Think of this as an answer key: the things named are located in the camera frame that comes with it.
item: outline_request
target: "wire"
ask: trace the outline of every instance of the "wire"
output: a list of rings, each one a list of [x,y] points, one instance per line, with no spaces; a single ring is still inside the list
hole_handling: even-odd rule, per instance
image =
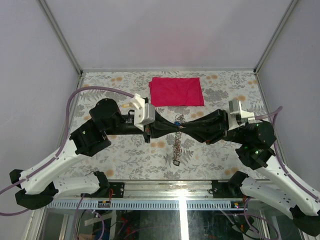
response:
[[[245,235],[247,238],[249,238],[249,239],[253,239],[253,240],[261,240],[261,238],[259,237],[259,238],[257,238],[257,237],[253,237],[253,236],[249,236],[248,234],[246,234],[245,232],[243,232],[243,231],[241,231],[241,233],[243,234],[243,235]]]
[[[276,113],[272,120],[272,126],[275,127],[276,125],[276,119],[277,119],[278,113]],[[275,150],[275,157],[280,164],[281,168],[285,172],[285,174],[294,182],[300,189],[302,189],[305,193],[309,194],[312,198],[314,198],[316,201],[319,201],[319,196],[313,194],[311,191],[309,191],[307,188],[305,188],[299,181],[297,181],[287,170],[286,165],[284,164],[284,160],[282,159],[279,151],[279,144],[276,140],[274,142],[274,150]]]
[[[246,196],[246,195],[243,196],[243,199],[242,199],[242,202],[243,202],[243,203],[247,200],[247,197],[248,197],[248,196]]]
[[[283,106],[280,106],[280,107],[278,107],[277,110],[275,110],[275,111],[273,111],[273,112],[271,112],[271,113],[269,113],[269,114],[264,114],[264,115],[260,115],[260,116],[255,116],[254,118],[255,118],[255,120],[261,120],[261,119],[270,118],[270,117],[278,114],[278,113],[282,110],[282,108],[283,108]]]
[[[94,173],[94,171],[91,171],[91,172],[87,173],[87,174],[84,175],[84,176],[86,177],[86,176],[88,176],[89,174],[92,174],[92,173]]]
[[[101,222],[102,222],[102,232],[101,232],[100,237],[98,238],[98,240],[102,240],[102,238],[104,237],[104,234],[105,234],[105,222],[104,222],[103,217],[99,213],[97,213],[96,211],[93,211],[93,212],[101,219]]]
[[[84,198],[85,198],[85,194],[82,195],[79,203],[77,204],[75,212],[74,212],[74,217],[73,217],[73,223],[72,223],[73,234],[74,234],[75,239],[77,239],[77,240],[79,240],[79,238],[78,238],[77,229],[76,229],[76,221],[77,221],[77,217],[78,217],[79,207],[80,207],[81,202],[83,201]]]
[[[118,224],[118,223],[124,223],[124,221],[116,221],[114,224],[112,224],[109,228],[111,228],[113,225]]]
[[[278,239],[279,239],[278,230],[276,229],[276,227],[275,227],[269,220],[267,220],[267,219],[265,219],[265,218],[263,218],[263,217],[261,217],[261,216],[258,216],[258,215],[254,215],[254,214],[249,214],[249,213],[247,213],[247,210],[246,210],[246,209],[248,208],[248,202],[249,202],[251,199],[253,199],[253,197],[249,197],[249,198],[247,199],[247,201],[245,201],[244,207],[243,207],[243,209],[244,209],[244,210],[243,210],[243,213],[226,213],[226,212],[224,212],[223,210],[220,210],[220,211],[221,211],[226,217],[227,217],[227,216],[235,216],[235,215],[236,215],[236,216],[244,216],[244,219],[245,219],[246,223],[248,224],[248,226],[250,227],[250,229],[251,229],[254,233],[258,234],[261,239],[264,239],[264,240],[278,240]],[[248,217],[254,217],[254,218],[256,218],[256,219],[260,219],[260,220],[265,221],[269,226],[271,226],[271,227],[274,229],[275,234],[276,234],[276,237],[275,237],[275,238],[267,238],[267,237],[263,236],[262,234],[260,234],[259,231],[258,231],[258,229],[257,229],[255,226],[253,226],[253,225],[250,224]]]
[[[111,199],[112,199],[112,195],[114,194],[114,190],[112,188],[110,188],[109,190],[109,206],[111,207]]]
[[[121,232],[121,230],[124,228],[125,225],[126,225],[126,222],[124,222],[124,223],[122,224],[122,227],[120,228],[120,230],[119,230],[118,233],[116,234],[117,236],[119,235],[119,233]]]
[[[188,226],[190,225],[192,219],[194,219],[195,214],[196,214],[196,211],[193,212],[192,218],[190,219],[190,221],[189,221],[189,223],[188,223]]]
[[[7,186],[6,188],[0,190],[0,195],[5,193],[6,191],[8,191],[9,189],[12,189],[13,187],[16,187],[17,185],[23,183],[24,181],[26,181],[26,179],[31,178],[32,176],[34,176],[35,174],[37,174],[38,172],[40,172],[42,169],[46,168],[47,166],[49,166],[51,163],[53,163],[61,154],[61,152],[63,151],[66,142],[68,140],[68,133],[69,133],[69,116],[70,116],[70,105],[72,100],[74,99],[74,97],[82,92],[82,91],[87,91],[87,90],[102,90],[102,91],[109,91],[109,92],[114,92],[114,93],[118,93],[118,94],[122,94],[125,96],[128,96],[130,98],[133,98],[134,95],[125,92],[125,91],[121,91],[118,89],[114,89],[114,88],[110,88],[110,87],[104,87],[104,86],[87,86],[87,87],[81,87],[77,90],[75,90],[69,97],[67,103],[66,103],[66,109],[65,109],[65,127],[64,127],[64,133],[63,133],[63,139],[62,139],[62,143],[61,146],[59,147],[59,149],[57,150],[57,152],[55,153],[55,156],[53,158],[51,158],[48,162],[46,162],[44,165],[42,165],[41,167],[39,167],[38,169],[36,169],[35,171],[33,171],[32,173],[30,173],[29,175],[26,176],[25,179],[21,179],[17,182],[15,182],[14,184],[11,184],[9,186]],[[6,216],[6,217],[10,217],[10,216],[16,216],[16,215],[20,215],[23,214],[25,212],[29,211],[29,209],[25,209],[23,211],[18,211],[18,212],[13,212],[13,213],[3,213],[0,212],[0,216]]]
[[[279,239],[279,233],[278,233],[278,230],[276,229],[276,227],[267,219],[261,217],[261,216],[258,216],[258,215],[254,215],[254,214],[247,214],[247,207],[248,207],[248,202],[253,199],[253,197],[249,197],[247,201],[245,201],[244,203],[244,210],[243,210],[243,215],[244,215],[244,219],[246,221],[246,223],[248,224],[248,226],[251,228],[251,230],[258,234],[260,238],[264,239],[264,240],[278,240]],[[261,219],[263,221],[265,221],[269,226],[271,226],[273,228],[273,230],[275,231],[275,234],[276,234],[276,237],[275,238],[267,238],[265,236],[263,236],[262,234],[259,233],[259,231],[257,231],[257,229],[251,225],[251,223],[249,222],[248,220],[248,216],[251,216],[251,217],[254,217],[254,218],[257,218],[257,219]]]

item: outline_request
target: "white wall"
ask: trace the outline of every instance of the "white wall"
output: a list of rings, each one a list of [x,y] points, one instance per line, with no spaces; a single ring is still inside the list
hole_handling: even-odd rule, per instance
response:
[[[0,3],[0,189],[9,172],[38,163],[57,146],[77,74],[35,0]],[[18,188],[0,196],[12,213]],[[19,240],[30,213],[0,216],[0,239]]]
[[[320,191],[320,1],[300,1],[259,76],[286,160]]]
[[[291,0],[47,0],[83,69],[251,68]]]

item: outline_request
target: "glass panel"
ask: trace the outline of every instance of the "glass panel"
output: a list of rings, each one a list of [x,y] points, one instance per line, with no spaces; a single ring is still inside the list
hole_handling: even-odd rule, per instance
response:
[[[244,219],[234,216],[239,211],[188,210],[185,201],[179,202],[179,210],[98,210],[105,225],[102,240],[249,240],[260,239],[248,230],[245,236],[240,227]],[[260,201],[249,204],[249,213],[269,220],[278,230],[281,240],[301,240],[299,230],[292,221],[276,209]],[[44,240],[74,240],[74,210],[49,209],[44,227]],[[68,215],[67,226],[65,215]],[[270,226],[254,219],[253,225],[260,233],[269,231]],[[76,221],[79,240],[98,240],[102,234],[101,219],[90,211],[80,210]]]
[[[47,211],[39,240],[59,240],[64,214]]]

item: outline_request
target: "aluminum frame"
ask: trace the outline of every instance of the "aluminum frame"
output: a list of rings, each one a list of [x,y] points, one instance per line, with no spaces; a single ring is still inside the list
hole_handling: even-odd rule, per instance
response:
[[[62,226],[61,226],[61,231],[60,231],[60,235],[59,235],[59,240],[65,240],[68,220],[69,220],[69,215],[65,214],[63,216],[63,220],[62,220]]]
[[[254,67],[254,72],[258,73],[261,69],[261,67],[263,66],[265,60],[267,59],[271,49],[273,48],[275,42],[277,41],[280,33],[282,32],[286,22],[288,21],[290,15],[292,14],[292,12],[294,11],[294,9],[296,8],[296,6],[298,5],[298,3],[301,0],[291,0],[289,6],[287,7],[285,13],[282,16],[282,19],[280,20],[278,26],[276,27],[269,43],[267,44],[265,50],[263,51],[263,54],[261,56],[261,58],[259,59],[258,63],[256,64],[256,66]]]
[[[53,30],[54,34],[56,35],[58,41],[60,42],[61,47],[63,48],[66,56],[69,58],[74,70],[78,73],[78,75],[81,75],[82,68],[79,65],[75,55],[71,51],[71,48],[70,48],[66,38],[64,37],[63,33],[61,32],[61,29],[60,29],[54,15],[52,14],[46,0],[37,0],[37,2],[39,4],[41,10],[43,11],[43,14],[47,18],[49,24],[51,25],[52,30]]]

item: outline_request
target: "purple tube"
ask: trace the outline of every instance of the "purple tube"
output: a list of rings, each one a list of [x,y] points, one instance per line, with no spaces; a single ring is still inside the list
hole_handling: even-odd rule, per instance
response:
[[[275,111],[273,111],[273,112],[271,112],[271,113],[269,113],[269,114],[260,115],[260,116],[255,116],[254,118],[255,118],[255,120],[267,119],[267,118],[269,118],[269,117],[272,117],[272,116],[278,114],[278,113],[282,110],[282,108],[283,108],[283,107],[280,106],[280,107],[278,107],[277,110],[275,110]]]
[[[70,116],[70,105],[71,105],[71,101],[72,99],[80,92],[82,91],[86,91],[86,90],[103,90],[103,91],[109,91],[109,92],[114,92],[114,93],[118,93],[118,94],[123,94],[125,96],[128,96],[130,98],[133,98],[134,95],[128,93],[128,92],[125,92],[125,91],[121,91],[121,90],[118,90],[118,89],[114,89],[114,88],[110,88],[110,87],[104,87],[104,86],[87,86],[87,87],[82,87],[82,88],[79,88],[77,90],[75,90],[69,97],[67,103],[66,103],[66,109],[65,109],[65,127],[64,127],[64,134],[63,134],[63,140],[62,140],[62,143],[61,143],[61,146],[59,147],[58,151],[56,152],[56,156],[58,157],[62,150],[64,149],[65,145],[66,145],[66,142],[68,140],[68,133],[69,133],[69,116]],[[53,161],[55,161],[56,158],[53,157],[51,158],[47,163],[45,163],[44,165],[42,165],[41,167],[39,167],[37,170],[35,170],[34,172],[30,173],[29,175],[26,176],[27,179],[31,178],[32,176],[34,176],[35,174],[37,174],[38,172],[40,172],[42,169],[46,168],[47,166],[49,166]],[[8,191],[9,189],[12,189],[13,187],[23,183],[25,181],[25,179],[22,179],[22,180],[19,180],[17,181],[16,183],[10,185],[10,186],[7,186],[6,188],[2,189],[0,191],[0,195],[3,194],[4,192]],[[25,209],[23,211],[19,211],[19,212],[14,212],[14,213],[3,213],[3,212],[0,212],[0,216],[7,216],[7,217],[10,217],[10,216],[16,216],[16,215],[20,215],[20,214],[23,214],[25,212],[27,212],[28,209]]]
[[[276,119],[277,119],[277,115],[278,113],[276,113],[273,117],[272,120],[272,126],[274,127],[276,125]],[[309,191],[307,188],[305,188],[302,184],[300,184],[300,182],[298,182],[286,169],[286,166],[284,164],[284,161],[281,158],[280,152],[279,152],[279,145],[278,142],[275,141],[274,142],[274,150],[275,150],[275,156],[277,161],[279,162],[280,166],[282,167],[283,171],[285,172],[285,174],[292,180],[292,182],[294,182],[299,188],[301,188],[303,191],[305,191],[307,194],[309,194],[312,198],[314,198],[315,200],[318,200],[318,196],[316,196],[315,194],[313,194],[311,191]]]
[[[104,233],[105,233],[105,222],[104,222],[104,219],[102,218],[102,216],[97,213],[96,211],[94,211],[94,213],[101,219],[101,222],[102,222],[102,232],[101,232],[101,235],[99,237],[98,240],[101,240],[103,237],[104,237]]]
[[[247,207],[248,207],[248,202],[249,202],[251,199],[253,199],[253,197],[249,197],[249,198],[247,199],[247,201],[245,201],[244,207],[243,207],[243,208],[244,208],[243,215],[244,215],[244,219],[245,219],[246,223],[248,224],[248,226],[250,227],[250,229],[251,229],[253,232],[255,232],[256,234],[259,235],[260,238],[262,238],[262,239],[264,239],[264,240],[278,240],[278,239],[279,239],[279,233],[278,233],[276,227],[275,227],[270,221],[268,221],[267,219],[265,219],[265,218],[263,218],[263,217],[261,217],[261,216],[254,215],[254,214],[248,214],[248,213],[247,213],[246,209],[247,209]],[[273,230],[275,231],[276,237],[275,237],[275,238],[267,238],[267,237],[263,236],[262,234],[260,234],[260,233],[255,229],[255,227],[250,224],[250,222],[249,222],[249,220],[248,220],[248,216],[251,216],[251,217],[254,217],[254,218],[257,218],[257,219],[261,219],[261,220],[265,221],[270,227],[273,228]]]
[[[77,217],[78,217],[78,211],[79,211],[79,207],[81,205],[81,202],[83,201],[83,199],[85,198],[85,194],[82,195],[78,205],[76,206],[75,212],[74,212],[74,217],[73,217],[73,223],[72,223],[72,228],[73,228],[73,234],[76,240],[79,240],[78,238],[78,234],[77,234],[77,229],[76,229],[76,221],[77,221]]]

